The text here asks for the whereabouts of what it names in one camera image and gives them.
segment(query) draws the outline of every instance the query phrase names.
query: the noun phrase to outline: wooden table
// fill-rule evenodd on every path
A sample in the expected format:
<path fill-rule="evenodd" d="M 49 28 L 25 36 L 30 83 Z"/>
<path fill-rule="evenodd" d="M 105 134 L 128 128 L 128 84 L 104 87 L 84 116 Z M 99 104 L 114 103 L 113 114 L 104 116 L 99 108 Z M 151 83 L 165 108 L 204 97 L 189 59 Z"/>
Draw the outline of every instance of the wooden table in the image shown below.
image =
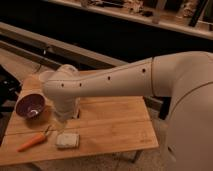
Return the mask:
<path fill-rule="evenodd" d="M 42 94 L 38 75 L 26 78 L 19 99 L 30 93 Z M 52 130 L 47 142 L 17 152 L 20 144 L 47 128 L 52 120 L 51 105 L 46 99 L 42 115 L 28 121 L 13 112 L 0 147 L 0 165 L 158 147 L 142 97 L 96 97 L 81 98 L 80 118 L 69 120 L 66 126 L 65 132 L 80 134 L 78 148 L 58 150 L 55 146 L 57 131 Z"/>

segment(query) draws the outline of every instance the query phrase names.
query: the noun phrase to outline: dark background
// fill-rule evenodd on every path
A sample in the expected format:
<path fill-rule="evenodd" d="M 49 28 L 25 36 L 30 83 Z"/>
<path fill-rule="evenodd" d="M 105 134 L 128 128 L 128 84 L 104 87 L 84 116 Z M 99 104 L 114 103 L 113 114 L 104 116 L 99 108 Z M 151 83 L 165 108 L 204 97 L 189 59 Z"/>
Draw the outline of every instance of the dark background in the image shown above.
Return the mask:
<path fill-rule="evenodd" d="M 41 0 L 1 0 L 0 20 L 128 62 L 183 51 L 211 51 L 213 41 Z"/>

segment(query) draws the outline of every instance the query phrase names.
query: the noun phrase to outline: carrot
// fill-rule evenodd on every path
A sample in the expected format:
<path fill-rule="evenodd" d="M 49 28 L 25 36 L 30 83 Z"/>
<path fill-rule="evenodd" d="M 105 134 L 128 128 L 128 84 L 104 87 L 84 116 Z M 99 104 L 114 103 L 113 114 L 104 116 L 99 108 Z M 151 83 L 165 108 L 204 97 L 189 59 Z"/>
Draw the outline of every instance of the carrot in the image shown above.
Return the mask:
<path fill-rule="evenodd" d="M 45 133 L 39 133 L 39 134 L 36 134 L 34 137 L 32 137 L 30 140 L 28 140 L 27 142 L 25 142 L 24 144 L 22 144 L 18 149 L 17 151 L 18 152 L 21 152 L 21 151 L 24 151 L 24 150 L 27 150 L 28 148 L 36 145 L 36 144 L 39 144 L 41 142 L 44 142 L 45 140 L 47 139 L 47 136 Z"/>

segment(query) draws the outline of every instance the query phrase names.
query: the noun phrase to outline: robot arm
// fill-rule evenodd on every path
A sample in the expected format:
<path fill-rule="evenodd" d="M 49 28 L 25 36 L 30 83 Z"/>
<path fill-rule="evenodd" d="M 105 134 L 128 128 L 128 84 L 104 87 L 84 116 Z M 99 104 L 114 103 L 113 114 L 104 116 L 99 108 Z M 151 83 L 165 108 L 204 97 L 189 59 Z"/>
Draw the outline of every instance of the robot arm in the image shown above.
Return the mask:
<path fill-rule="evenodd" d="M 43 84 L 45 96 L 58 113 L 67 113 L 70 99 L 94 96 L 167 96 L 171 97 L 178 80 L 188 70 L 211 62 L 205 52 L 186 52 L 159 56 L 95 74 L 78 76 L 77 70 L 64 65 Z"/>
<path fill-rule="evenodd" d="M 159 56 L 87 76 L 62 66 L 43 84 L 56 112 L 85 96 L 172 97 L 166 136 L 166 170 L 213 169 L 213 54 L 186 52 Z"/>

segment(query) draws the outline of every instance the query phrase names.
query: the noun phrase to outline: bowl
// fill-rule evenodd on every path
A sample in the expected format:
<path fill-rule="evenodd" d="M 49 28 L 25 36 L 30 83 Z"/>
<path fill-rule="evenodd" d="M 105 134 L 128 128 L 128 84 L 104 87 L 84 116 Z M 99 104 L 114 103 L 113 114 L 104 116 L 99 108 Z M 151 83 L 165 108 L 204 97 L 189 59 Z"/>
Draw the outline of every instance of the bowl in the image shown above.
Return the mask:
<path fill-rule="evenodd" d="M 29 94 L 18 101 L 16 113 L 24 118 L 33 118 L 42 113 L 45 99 L 40 94 Z"/>

